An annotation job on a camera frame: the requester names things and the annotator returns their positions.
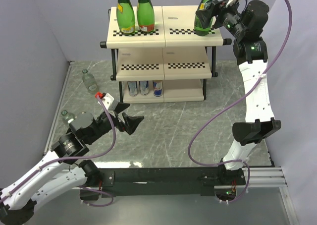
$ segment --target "can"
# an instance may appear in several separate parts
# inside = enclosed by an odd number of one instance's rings
[[[149,82],[139,81],[141,95],[147,95],[149,93]]]
[[[136,81],[128,81],[129,95],[137,96],[138,95],[138,82]]]
[[[154,96],[160,97],[163,94],[163,82],[161,80],[153,81]]]

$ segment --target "shelf panel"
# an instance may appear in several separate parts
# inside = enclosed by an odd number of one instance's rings
[[[119,49],[116,80],[164,80],[162,48]]]
[[[148,95],[141,95],[140,93],[140,85],[138,84],[139,94],[137,96],[130,96],[128,84],[124,83],[124,92],[123,92],[123,102],[127,104],[146,104],[146,103],[164,103],[164,88],[163,88],[163,95],[160,97],[156,97],[153,94],[153,82],[149,82],[149,94]]]
[[[210,79],[205,47],[163,48],[165,80]]]
[[[108,29],[107,48],[164,48],[165,35],[163,25],[163,14],[161,6],[154,6],[155,31],[152,33],[142,33],[137,20],[137,8],[133,7],[135,14],[135,35],[124,36],[120,33],[116,21],[116,7],[111,8],[110,23]]]
[[[213,29],[206,36],[194,33],[197,5],[163,6],[166,47],[222,46],[223,38],[219,29]]]
[[[199,79],[165,80],[164,102],[203,101],[203,89]]]

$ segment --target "shelving unit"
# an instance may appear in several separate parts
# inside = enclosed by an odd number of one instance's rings
[[[100,46],[111,49],[111,80],[119,82],[121,102],[135,104],[206,99],[207,79],[217,77],[216,46],[231,44],[231,39],[223,39],[218,29],[211,29],[204,37],[196,35],[193,29],[196,10],[197,6],[155,6],[155,31],[142,33],[136,19],[136,31],[132,36],[120,33],[116,7],[108,11],[108,38],[106,42],[100,42]],[[207,51],[210,46],[211,67]],[[139,93],[131,97],[126,82],[145,80],[149,81],[149,94],[143,96]],[[163,81],[163,95],[160,97],[153,95],[154,80]]]

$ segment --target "marble floor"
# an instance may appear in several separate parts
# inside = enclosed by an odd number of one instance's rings
[[[76,61],[70,67],[50,145],[67,130],[61,121],[62,110],[74,114],[91,112],[95,117],[102,112],[94,95],[90,95],[82,83],[84,68],[94,75],[101,92],[110,93],[119,99],[118,83],[110,81],[110,61]],[[145,119],[131,136],[118,132],[114,149],[94,159],[94,162],[105,168],[196,166],[187,155],[192,136],[209,118],[244,94],[242,76],[236,62],[219,61],[217,72],[218,78],[207,80],[207,99],[203,102],[131,105],[126,113],[130,116],[143,115]],[[194,142],[193,157],[203,163],[219,162],[231,146],[232,124],[244,121],[245,112],[245,103],[240,103],[212,122]],[[89,146],[89,155],[105,151],[111,142],[112,134],[108,133]],[[251,166],[271,166],[264,141],[253,149],[247,162]]]

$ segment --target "black and white checkered strip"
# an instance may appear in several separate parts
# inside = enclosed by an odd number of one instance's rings
[[[182,35],[185,35],[185,34],[188,34],[188,35],[196,34],[195,31],[194,31],[194,29],[189,29],[189,28],[188,28],[188,29],[184,29],[184,28],[182,28],[182,29],[178,29],[178,28],[173,29],[173,28],[170,28],[169,30],[170,30],[170,34],[171,34],[171,35],[173,35],[173,34],[176,34],[176,35],[180,35],[180,34],[182,34]],[[213,28],[211,28],[211,29],[209,30],[209,32],[210,32],[211,34],[216,34],[216,33],[214,32],[214,29],[213,29]]]
[[[121,70],[158,70],[159,64],[127,64],[121,65]]]
[[[195,63],[169,63],[168,69],[196,69],[196,68],[205,68],[204,62],[195,62]]]
[[[134,32],[133,34],[129,35],[128,37],[130,37],[130,36],[147,36],[147,35],[150,35],[150,36],[159,35],[159,30],[155,29],[153,32],[150,32],[150,33],[144,33],[144,32],[141,32],[141,30],[138,30],[137,32]],[[120,31],[114,30],[113,36],[114,37],[122,37],[124,35]]]

